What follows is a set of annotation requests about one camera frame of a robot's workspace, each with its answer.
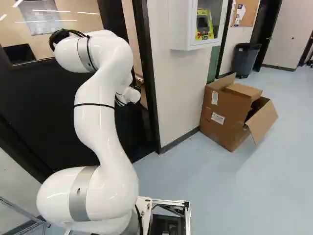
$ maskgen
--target gray floor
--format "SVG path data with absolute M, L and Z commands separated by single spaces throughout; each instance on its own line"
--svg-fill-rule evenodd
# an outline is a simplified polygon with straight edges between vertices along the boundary
M 312 234 L 313 70 L 262 68 L 238 82 L 264 89 L 277 109 L 263 141 L 230 153 L 196 133 L 134 164 L 140 195 L 189 200 L 193 235 Z

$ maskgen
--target aed cabinet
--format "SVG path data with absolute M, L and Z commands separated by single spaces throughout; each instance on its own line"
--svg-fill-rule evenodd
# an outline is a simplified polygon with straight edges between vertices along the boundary
M 169 0 L 171 49 L 220 46 L 227 0 Z

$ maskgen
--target cardboard box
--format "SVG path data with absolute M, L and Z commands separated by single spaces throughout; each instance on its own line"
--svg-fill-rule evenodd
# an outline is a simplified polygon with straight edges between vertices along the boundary
M 200 131 L 229 151 L 250 134 L 257 144 L 278 118 L 262 90 L 234 83 L 236 74 L 206 85 Z

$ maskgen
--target defibrillator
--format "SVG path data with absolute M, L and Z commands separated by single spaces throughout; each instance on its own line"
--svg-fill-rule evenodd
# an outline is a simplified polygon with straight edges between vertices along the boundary
M 196 41 L 214 39 L 211 11 L 209 9 L 197 9 Z

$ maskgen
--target trash can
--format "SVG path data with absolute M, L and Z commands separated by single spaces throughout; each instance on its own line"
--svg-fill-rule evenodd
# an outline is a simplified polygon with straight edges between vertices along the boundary
M 252 71 L 262 44 L 240 43 L 235 46 L 232 71 L 239 78 L 247 78 Z

